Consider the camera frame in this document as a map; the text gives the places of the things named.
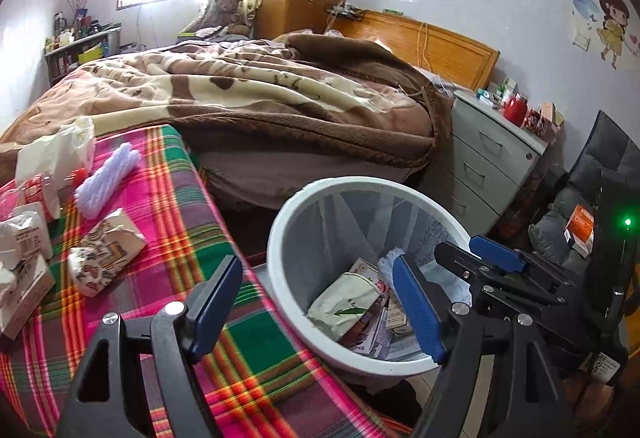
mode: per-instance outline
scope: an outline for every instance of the gray drawer cabinet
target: gray drawer cabinet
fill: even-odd
[[[509,206],[546,143],[467,92],[456,92],[452,136],[418,190],[437,201],[469,235],[486,234]]]

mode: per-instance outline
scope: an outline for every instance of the wooden headboard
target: wooden headboard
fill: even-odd
[[[449,30],[370,10],[362,21],[339,16],[333,28],[345,37],[377,40],[405,62],[471,90],[486,88],[500,56],[499,51]]]

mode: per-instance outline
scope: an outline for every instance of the plaid tablecloth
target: plaid tablecloth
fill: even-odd
[[[142,153],[143,162],[102,214],[123,207],[148,245],[106,290],[84,297],[72,284],[66,256],[95,221],[81,219],[69,206],[50,230],[56,286],[8,352],[0,354],[0,389],[40,434],[55,433],[73,374],[104,313],[152,315],[173,299],[185,299],[226,255],[241,257],[172,127],[99,141],[95,167],[124,141]],[[156,432],[170,436],[153,358],[143,358],[142,367]],[[386,436],[380,420],[287,328],[246,266],[220,340],[196,374],[225,436]]]

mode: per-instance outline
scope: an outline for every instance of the metal screw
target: metal screw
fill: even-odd
[[[164,307],[164,311],[169,315],[179,315],[184,310],[184,303],[180,301],[172,301]]]
[[[523,326],[530,326],[533,324],[533,319],[528,313],[521,313],[520,315],[518,315],[518,324],[521,324]]]
[[[114,324],[118,322],[118,318],[119,316],[117,313],[109,312],[102,317],[102,324],[107,324],[107,325]]]
[[[451,311],[456,315],[466,315],[469,313],[469,306],[464,303],[453,303]]]

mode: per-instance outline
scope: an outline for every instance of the cartoon girl sticker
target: cartoon girl sticker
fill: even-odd
[[[607,59],[607,53],[613,52],[613,61],[611,66],[616,68],[616,59],[622,55],[622,43],[629,49],[633,55],[637,55],[625,40],[626,25],[629,20],[629,8],[623,0],[599,0],[600,8],[604,12],[604,21],[602,28],[596,29],[600,40],[604,44],[604,50],[600,53],[603,60]]]

